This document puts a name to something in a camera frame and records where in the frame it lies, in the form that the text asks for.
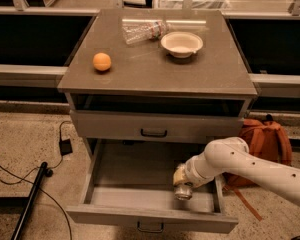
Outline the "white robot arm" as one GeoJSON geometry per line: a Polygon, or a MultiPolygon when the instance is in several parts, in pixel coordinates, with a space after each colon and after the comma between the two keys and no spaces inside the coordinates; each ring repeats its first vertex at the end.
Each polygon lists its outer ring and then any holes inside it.
{"type": "Polygon", "coordinates": [[[300,207],[300,169],[250,155],[239,137],[213,140],[202,153],[180,164],[173,175],[175,197],[190,200],[193,189],[222,173],[248,179],[300,207]]]}

